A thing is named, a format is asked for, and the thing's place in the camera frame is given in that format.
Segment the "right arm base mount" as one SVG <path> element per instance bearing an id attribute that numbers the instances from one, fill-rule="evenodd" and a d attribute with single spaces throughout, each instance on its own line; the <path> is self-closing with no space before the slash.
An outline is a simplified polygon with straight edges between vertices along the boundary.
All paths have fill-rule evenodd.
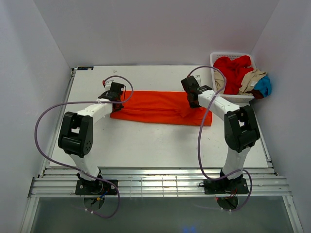
<path id="1" fill-rule="evenodd" d="M 211 181 L 204 179 L 199 183 L 205 194 L 248 194 L 246 179 Z"/>

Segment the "orange t-shirt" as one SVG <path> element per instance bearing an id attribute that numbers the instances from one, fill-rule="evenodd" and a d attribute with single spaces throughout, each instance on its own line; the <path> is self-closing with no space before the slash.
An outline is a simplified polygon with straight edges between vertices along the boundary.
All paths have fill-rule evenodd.
<path id="1" fill-rule="evenodd" d="M 190 108 L 185 92 L 135 91 L 110 117 L 143 123 L 200 126 L 206 109 Z"/>

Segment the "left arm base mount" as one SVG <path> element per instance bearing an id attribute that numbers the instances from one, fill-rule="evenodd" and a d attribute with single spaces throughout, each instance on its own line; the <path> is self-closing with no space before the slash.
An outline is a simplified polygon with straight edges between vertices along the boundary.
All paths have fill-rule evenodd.
<path id="1" fill-rule="evenodd" d="M 112 185 L 118 186 L 118 180 L 108 180 L 111 183 L 102 182 L 99 180 L 87 181 L 78 180 L 76 183 L 75 194 L 76 195 L 116 195 L 116 188 Z"/>

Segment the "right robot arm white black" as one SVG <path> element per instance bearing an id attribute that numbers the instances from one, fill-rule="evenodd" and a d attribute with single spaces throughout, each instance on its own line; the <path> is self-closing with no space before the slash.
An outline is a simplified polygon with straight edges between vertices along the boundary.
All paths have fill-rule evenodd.
<path id="1" fill-rule="evenodd" d="M 239 106 L 217 95 L 207 85 L 200 86 L 193 76 L 181 81 L 191 108 L 203 107 L 224 122 L 224 138 L 228 146 L 225 165 L 219 178 L 206 178 L 201 183 L 205 194 L 247 194 L 243 167 L 250 149 L 260 138 L 253 109 Z"/>

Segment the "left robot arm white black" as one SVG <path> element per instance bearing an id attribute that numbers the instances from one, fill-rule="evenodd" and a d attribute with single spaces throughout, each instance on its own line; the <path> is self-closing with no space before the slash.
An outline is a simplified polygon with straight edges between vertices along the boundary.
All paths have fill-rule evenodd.
<path id="1" fill-rule="evenodd" d="M 79 181 L 92 194 L 103 189 L 103 182 L 98 179 L 102 178 L 100 169 L 89 155 L 93 145 L 93 127 L 100 119 L 123 108 L 119 102 L 125 89 L 125 85 L 109 81 L 96 103 L 77 112 L 66 112 L 63 116 L 58 146 L 74 161 L 80 170 L 77 174 Z"/>

